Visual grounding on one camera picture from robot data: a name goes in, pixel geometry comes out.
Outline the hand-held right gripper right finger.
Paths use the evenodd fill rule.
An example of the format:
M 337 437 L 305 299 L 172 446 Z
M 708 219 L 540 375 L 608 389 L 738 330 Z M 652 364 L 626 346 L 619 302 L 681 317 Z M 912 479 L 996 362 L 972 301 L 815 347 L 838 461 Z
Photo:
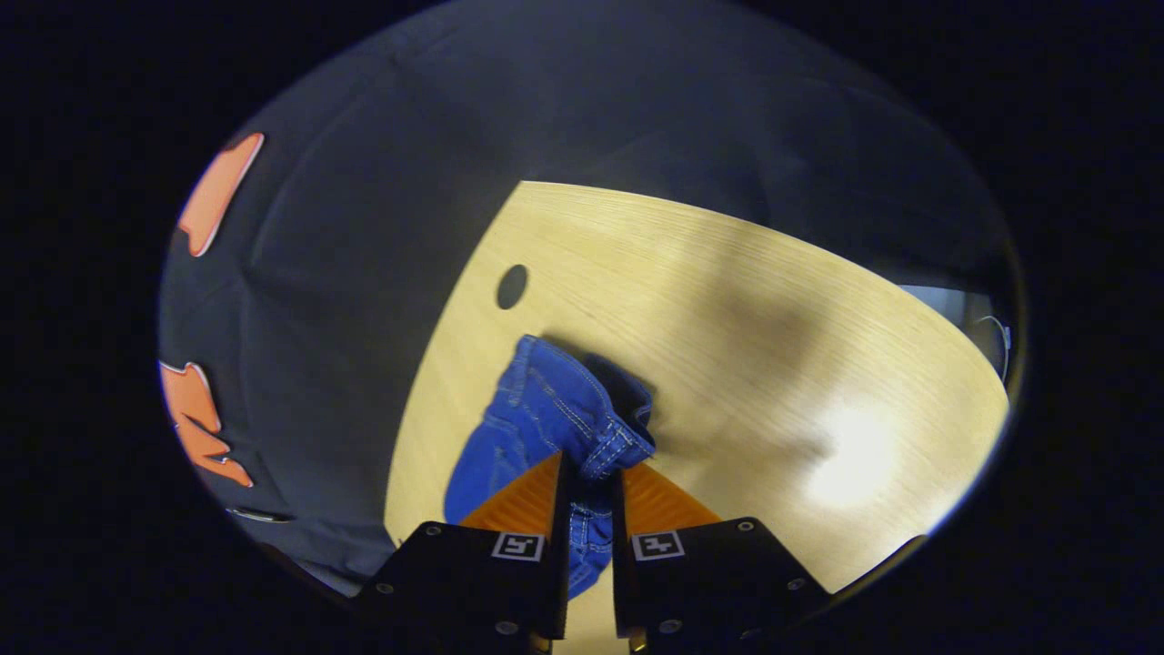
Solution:
M 632 654 L 768 654 L 832 601 L 769 527 L 648 464 L 613 484 L 613 611 Z

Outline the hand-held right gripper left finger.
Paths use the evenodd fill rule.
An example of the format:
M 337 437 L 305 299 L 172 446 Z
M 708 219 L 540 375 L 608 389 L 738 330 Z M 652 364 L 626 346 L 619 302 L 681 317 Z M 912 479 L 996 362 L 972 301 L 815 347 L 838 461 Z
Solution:
M 354 613 L 390 654 L 548 654 L 565 638 L 572 489 L 556 453 L 462 522 L 419 525 Z

